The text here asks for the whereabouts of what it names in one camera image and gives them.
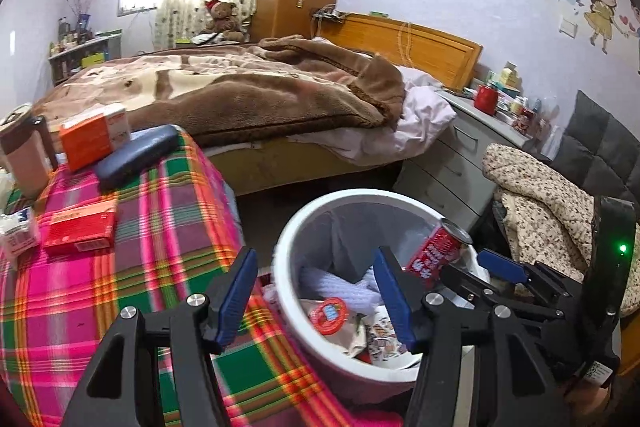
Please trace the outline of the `wooden bed headboard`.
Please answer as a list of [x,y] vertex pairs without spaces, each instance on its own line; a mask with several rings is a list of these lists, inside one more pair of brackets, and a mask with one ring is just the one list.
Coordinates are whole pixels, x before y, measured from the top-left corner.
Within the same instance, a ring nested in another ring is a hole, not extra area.
[[454,91],[469,86],[483,49],[445,31],[363,14],[348,14],[341,20],[317,17],[314,31],[343,48],[421,69]]

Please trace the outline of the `plaid colourful tablecloth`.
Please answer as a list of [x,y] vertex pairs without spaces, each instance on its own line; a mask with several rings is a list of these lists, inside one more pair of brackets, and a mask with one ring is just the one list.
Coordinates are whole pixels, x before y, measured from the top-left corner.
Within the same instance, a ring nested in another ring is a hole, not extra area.
[[[234,197],[187,134],[114,193],[114,246],[101,254],[26,254],[1,267],[3,425],[61,424],[112,321],[125,307],[163,311],[205,291],[240,250]],[[398,426],[399,415],[352,413],[254,293],[234,343],[213,366],[233,426]]]

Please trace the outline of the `dark grey padded chair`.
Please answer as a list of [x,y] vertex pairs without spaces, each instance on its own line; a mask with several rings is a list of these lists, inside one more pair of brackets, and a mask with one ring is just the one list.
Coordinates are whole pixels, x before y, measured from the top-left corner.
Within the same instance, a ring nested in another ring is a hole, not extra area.
[[586,193],[629,200],[639,212],[639,141],[582,91],[551,167]]

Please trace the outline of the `cluttered grey desk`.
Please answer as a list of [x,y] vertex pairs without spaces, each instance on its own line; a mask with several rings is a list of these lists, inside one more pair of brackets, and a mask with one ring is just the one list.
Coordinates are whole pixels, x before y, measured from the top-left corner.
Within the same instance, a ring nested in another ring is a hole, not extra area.
[[89,15],[82,14],[73,28],[66,17],[58,19],[58,40],[50,43],[49,65],[53,86],[69,80],[81,70],[122,56],[122,30],[98,31],[88,27]]

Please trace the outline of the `brown pink lidded mug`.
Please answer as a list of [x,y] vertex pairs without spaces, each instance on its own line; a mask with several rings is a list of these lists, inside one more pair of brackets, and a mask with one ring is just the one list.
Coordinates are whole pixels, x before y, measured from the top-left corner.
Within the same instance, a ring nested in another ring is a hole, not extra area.
[[2,160],[23,196],[37,199],[58,169],[58,158],[47,119],[37,116],[32,104],[15,107],[1,119]]

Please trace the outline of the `red flat box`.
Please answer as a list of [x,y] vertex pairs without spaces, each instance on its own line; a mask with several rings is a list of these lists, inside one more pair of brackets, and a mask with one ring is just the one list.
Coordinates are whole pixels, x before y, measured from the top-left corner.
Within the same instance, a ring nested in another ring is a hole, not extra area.
[[53,213],[42,248],[50,256],[108,251],[114,244],[117,202],[107,199]]

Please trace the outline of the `red mug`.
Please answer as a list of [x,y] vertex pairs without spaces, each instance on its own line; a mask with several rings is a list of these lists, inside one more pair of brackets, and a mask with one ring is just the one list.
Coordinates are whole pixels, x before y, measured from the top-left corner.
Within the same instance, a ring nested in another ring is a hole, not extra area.
[[499,90],[494,86],[480,86],[474,96],[474,107],[489,116],[494,116],[499,100]]

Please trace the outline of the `brown fleece blanket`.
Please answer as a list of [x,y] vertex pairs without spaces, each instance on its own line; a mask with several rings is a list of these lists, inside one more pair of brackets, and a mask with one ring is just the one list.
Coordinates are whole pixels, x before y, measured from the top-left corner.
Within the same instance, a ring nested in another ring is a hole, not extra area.
[[405,87],[381,55],[301,36],[118,58],[78,72],[36,102],[52,131],[122,103],[134,131],[176,124],[201,146],[337,128],[394,127]]

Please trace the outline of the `white trash bin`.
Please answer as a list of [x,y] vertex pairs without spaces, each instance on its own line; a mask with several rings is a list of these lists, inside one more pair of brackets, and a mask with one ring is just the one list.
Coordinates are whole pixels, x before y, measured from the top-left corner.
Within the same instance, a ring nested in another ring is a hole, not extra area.
[[281,232],[272,280],[285,325],[346,403],[381,403],[414,386],[421,359],[396,339],[373,258],[387,246],[402,267],[417,267],[442,219],[408,196],[354,188],[308,202]]

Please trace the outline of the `red drink can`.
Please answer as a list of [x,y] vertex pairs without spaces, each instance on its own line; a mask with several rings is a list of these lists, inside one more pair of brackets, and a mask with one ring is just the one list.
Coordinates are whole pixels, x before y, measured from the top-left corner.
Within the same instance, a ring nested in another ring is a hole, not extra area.
[[471,244],[472,239],[467,231],[451,220],[442,218],[405,265],[405,270],[420,277],[427,287],[433,287],[439,281],[440,270],[457,261],[462,247]]

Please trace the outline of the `brown teddy bear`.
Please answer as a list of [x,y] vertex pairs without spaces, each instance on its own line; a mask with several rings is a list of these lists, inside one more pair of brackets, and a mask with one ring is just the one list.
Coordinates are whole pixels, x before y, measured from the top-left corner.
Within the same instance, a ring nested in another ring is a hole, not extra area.
[[239,9],[234,2],[209,0],[205,2],[210,21],[198,35],[202,43],[220,43],[246,41],[242,31]]

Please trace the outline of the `red round lid wrapper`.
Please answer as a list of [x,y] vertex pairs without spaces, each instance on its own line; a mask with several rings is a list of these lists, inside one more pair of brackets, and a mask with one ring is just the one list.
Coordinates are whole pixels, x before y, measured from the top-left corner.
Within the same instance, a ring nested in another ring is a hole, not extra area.
[[367,347],[366,326],[357,313],[350,311],[344,300],[300,300],[314,330],[342,355],[355,358]]

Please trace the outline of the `patterned paper cup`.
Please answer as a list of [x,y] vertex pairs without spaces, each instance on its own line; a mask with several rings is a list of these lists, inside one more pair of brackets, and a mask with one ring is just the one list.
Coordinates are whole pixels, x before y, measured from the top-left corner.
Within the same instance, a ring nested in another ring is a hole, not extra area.
[[420,360],[398,340],[386,306],[377,306],[363,317],[367,329],[367,350],[371,363],[383,369],[406,369]]

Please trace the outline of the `dark blue glasses case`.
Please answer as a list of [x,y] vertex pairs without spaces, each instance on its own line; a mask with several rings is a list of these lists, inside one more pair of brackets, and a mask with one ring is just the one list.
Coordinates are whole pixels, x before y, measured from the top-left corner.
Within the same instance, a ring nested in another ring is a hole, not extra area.
[[171,124],[144,130],[96,163],[93,172],[102,193],[124,186],[143,170],[157,164],[180,145],[180,133]]

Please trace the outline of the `orange white medicine box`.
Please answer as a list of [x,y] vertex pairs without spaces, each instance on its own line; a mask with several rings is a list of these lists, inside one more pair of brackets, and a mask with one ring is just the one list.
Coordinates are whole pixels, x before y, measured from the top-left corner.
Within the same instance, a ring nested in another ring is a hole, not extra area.
[[58,132],[68,169],[75,172],[105,158],[131,139],[126,107],[108,104],[67,119]]

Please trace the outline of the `small white yogurt pack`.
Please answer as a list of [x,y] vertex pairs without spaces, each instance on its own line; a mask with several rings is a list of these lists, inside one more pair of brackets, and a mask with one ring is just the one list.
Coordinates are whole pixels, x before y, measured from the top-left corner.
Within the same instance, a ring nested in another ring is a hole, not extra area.
[[29,207],[1,216],[1,248],[6,259],[16,261],[38,244],[37,220]]

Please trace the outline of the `grey bedside drawer cabinet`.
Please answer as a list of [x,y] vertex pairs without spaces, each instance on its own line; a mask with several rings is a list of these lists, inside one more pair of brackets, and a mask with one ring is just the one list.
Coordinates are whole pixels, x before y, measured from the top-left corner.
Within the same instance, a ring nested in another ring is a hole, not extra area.
[[444,90],[437,93],[451,105],[456,118],[424,154],[402,164],[394,190],[470,231],[495,190],[482,171],[486,148],[492,143],[521,148],[526,138],[475,108],[472,101]]

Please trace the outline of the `cartoon girl wall sticker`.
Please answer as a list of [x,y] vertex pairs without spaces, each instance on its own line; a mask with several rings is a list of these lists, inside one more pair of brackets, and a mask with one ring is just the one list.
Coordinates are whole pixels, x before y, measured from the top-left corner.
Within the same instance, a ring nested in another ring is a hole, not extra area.
[[613,38],[614,29],[625,38],[628,37],[626,31],[624,31],[615,20],[617,1],[618,0],[590,0],[589,10],[584,14],[585,20],[592,31],[589,42],[595,46],[597,40],[602,38],[601,51],[604,54],[608,53],[608,43]]

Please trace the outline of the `white foam fruit net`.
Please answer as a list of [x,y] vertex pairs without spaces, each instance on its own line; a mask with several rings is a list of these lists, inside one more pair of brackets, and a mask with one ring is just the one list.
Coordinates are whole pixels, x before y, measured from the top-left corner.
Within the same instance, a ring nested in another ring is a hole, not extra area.
[[335,274],[317,268],[303,267],[298,274],[302,291],[324,299],[338,298],[354,313],[370,315],[382,305],[382,297],[376,283],[373,268],[364,272],[356,283],[350,283]]

